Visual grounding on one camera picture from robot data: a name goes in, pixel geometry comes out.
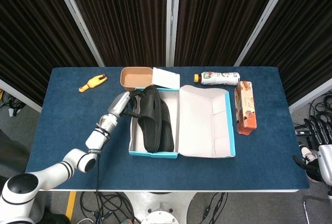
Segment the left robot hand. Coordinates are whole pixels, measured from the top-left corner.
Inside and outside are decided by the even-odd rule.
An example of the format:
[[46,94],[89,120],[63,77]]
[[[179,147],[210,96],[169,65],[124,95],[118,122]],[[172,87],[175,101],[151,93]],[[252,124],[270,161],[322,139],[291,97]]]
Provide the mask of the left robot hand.
[[117,118],[126,115],[134,118],[141,118],[140,114],[134,113],[133,111],[128,110],[128,103],[131,104],[132,109],[137,108],[137,100],[136,97],[143,96],[143,91],[134,90],[134,91],[126,91],[116,96],[116,98],[111,103],[108,108],[108,113],[116,116]]

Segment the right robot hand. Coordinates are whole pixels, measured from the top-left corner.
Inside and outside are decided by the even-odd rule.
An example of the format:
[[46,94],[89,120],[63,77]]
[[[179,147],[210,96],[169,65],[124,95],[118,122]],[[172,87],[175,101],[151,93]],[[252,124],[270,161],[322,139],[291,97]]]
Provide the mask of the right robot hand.
[[315,152],[300,145],[301,157],[293,155],[292,159],[311,180],[331,186],[331,123],[315,116],[304,122],[315,143]]

